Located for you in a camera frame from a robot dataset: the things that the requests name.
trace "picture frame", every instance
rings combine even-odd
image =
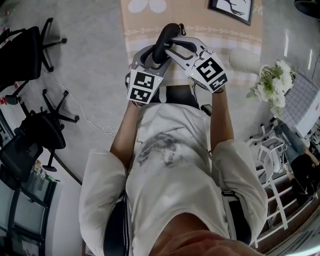
[[[237,9],[234,2],[238,1],[241,9]],[[255,0],[209,0],[208,9],[234,18],[242,23],[251,26]]]

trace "person in black shirt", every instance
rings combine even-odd
[[[280,120],[274,123],[274,132],[286,142],[285,156],[293,174],[286,170],[299,205],[313,198],[320,183],[320,166],[317,158],[305,147],[301,139]]]

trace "gray floor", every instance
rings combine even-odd
[[[303,15],[293,0],[263,0],[263,46],[261,62],[274,65],[285,59],[312,75],[320,53],[319,23]],[[98,127],[117,129],[126,108],[124,77],[128,72],[119,0],[23,0],[11,18],[11,28],[39,26],[54,17],[49,39],[67,37],[66,45],[50,48],[48,54],[55,66],[54,78],[71,91],[81,104],[85,116]],[[287,57],[284,56],[286,35]],[[312,60],[309,69],[310,51]],[[320,81],[320,64],[315,81]],[[45,106],[41,93],[48,89],[51,102],[58,104],[64,89],[46,73],[24,89],[22,98],[29,109]],[[235,136],[246,140],[271,118],[269,107],[256,99],[246,99],[248,89],[230,86],[227,90]],[[211,96],[198,88],[201,104]],[[80,106],[68,97],[62,110],[66,115],[79,115],[77,124],[63,122],[66,148],[57,151],[62,161],[82,179],[91,148],[109,149],[113,139],[86,121]]]

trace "white t-shirt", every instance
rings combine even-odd
[[[236,140],[220,143],[211,167],[210,119],[203,112],[159,103],[145,106],[141,116],[128,177],[122,163],[108,151],[92,150],[89,155],[79,220],[91,251],[104,255],[108,218],[124,187],[131,210],[133,255],[149,255],[167,223],[181,213],[197,216],[210,231],[229,238],[222,183],[224,190],[244,197],[253,242],[266,222],[268,198],[248,146]]]

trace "person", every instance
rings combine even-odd
[[[222,190],[244,198],[251,243],[268,197],[249,147],[234,139],[225,90],[212,94],[211,120],[189,85],[167,87],[166,99],[158,92],[143,107],[129,102],[110,151],[90,152],[79,203],[87,246],[104,255],[106,225],[125,188],[134,256],[260,255],[228,231]]]
[[[285,167],[292,190],[300,206],[314,197],[320,183],[320,170],[317,158],[305,147],[302,140],[281,120],[274,120],[274,132],[286,143],[285,157],[293,174]]]

